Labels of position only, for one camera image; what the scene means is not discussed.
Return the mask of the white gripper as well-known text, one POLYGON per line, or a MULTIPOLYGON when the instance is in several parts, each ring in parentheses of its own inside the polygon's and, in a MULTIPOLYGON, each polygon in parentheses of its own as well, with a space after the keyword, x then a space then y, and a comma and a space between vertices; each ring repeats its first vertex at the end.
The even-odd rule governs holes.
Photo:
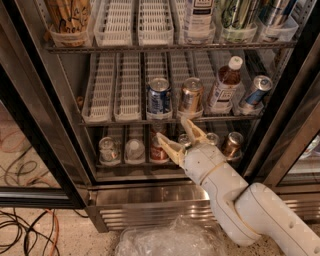
POLYGON ((200 185, 203 180, 217 168, 221 167, 226 158, 214 145, 209 142, 206 133, 196 126, 190 119, 181 117, 181 125, 188 135, 193 146, 185 155, 183 145, 170 140, 165 135, 157 133, 156 137, 160 146, 164 149, 170 159, 185 171, 185 174, 196 184, 200 185))

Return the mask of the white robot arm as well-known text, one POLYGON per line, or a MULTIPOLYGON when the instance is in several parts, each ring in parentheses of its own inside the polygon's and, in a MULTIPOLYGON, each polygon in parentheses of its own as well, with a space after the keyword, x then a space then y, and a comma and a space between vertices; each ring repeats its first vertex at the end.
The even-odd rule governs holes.
POLYGON ((191 120, 183 117, 181 124, 191 148, 161 133, 157 140, 170 159, 207 192, 214 217, 234 243, 249 246, 267 235, 286 256, 320 256, 320 237, 278 195, 261 183, 248 184, 191 120))

